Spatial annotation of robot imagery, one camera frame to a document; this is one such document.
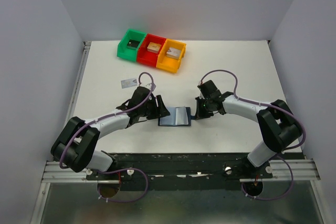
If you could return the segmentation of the silver credit card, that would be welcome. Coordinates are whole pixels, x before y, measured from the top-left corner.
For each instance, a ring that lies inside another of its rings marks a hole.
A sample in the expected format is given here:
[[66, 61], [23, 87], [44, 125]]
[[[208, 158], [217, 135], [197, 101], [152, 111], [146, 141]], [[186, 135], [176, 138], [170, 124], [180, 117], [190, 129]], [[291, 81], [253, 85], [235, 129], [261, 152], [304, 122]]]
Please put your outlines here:
[[138, 85], [138, 80], [136, 78], [121, 80], [121, 88], [130, 88]]

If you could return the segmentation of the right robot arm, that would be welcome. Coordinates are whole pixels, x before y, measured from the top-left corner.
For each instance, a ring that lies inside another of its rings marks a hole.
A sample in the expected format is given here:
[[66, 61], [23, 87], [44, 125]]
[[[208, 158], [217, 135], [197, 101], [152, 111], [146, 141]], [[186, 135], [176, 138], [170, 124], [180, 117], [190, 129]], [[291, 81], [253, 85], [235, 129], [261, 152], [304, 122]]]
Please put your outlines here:
[[303, 128], [293, 118], [287, 103], [276, 100], [270, 104], [247, 101], [232, 92], [221, 93], [212, 80], [198, 86], [200, 96], [196, 100], [195, 119], [207, 119], [219, 113], [233, 114], [256, 122], [262, 141], [247, 155], [241, 165], [242, 173], [249, 178], [260, 172], [260, 167], [275, 155], [284, 151], [303, 135]]

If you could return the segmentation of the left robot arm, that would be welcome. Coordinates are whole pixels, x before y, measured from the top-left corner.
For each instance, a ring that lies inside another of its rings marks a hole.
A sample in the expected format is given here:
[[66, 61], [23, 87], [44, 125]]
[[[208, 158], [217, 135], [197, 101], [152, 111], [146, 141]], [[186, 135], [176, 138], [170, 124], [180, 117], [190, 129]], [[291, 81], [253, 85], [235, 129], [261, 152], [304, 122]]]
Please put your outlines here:
[[111, 156], [96, 150], [98, 140], [129, 128], [140, 118], [154, 120], [169, 115], [160, 95], [154, 96], [147, 87], [137, 87], [132, 97], [110, 114], [88, 120], [72, 117], [50, 152], [63, 169], [70, 168], [76, 173], [85, 168], [98, 170], [104, 179], [112, 179], [116, 175], [116, 166]]

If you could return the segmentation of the blue leather card holder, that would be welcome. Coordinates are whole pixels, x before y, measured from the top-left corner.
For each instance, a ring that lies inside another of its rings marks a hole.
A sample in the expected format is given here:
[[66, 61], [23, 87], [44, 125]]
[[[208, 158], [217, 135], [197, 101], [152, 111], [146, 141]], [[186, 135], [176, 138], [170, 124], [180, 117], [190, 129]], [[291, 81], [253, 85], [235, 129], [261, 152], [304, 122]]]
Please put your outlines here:
[[159, 118], [158, 126], [164, 127], [189, 127], [191, 126], [191, 108], [187, 106], [168, 107], [170, 115]]

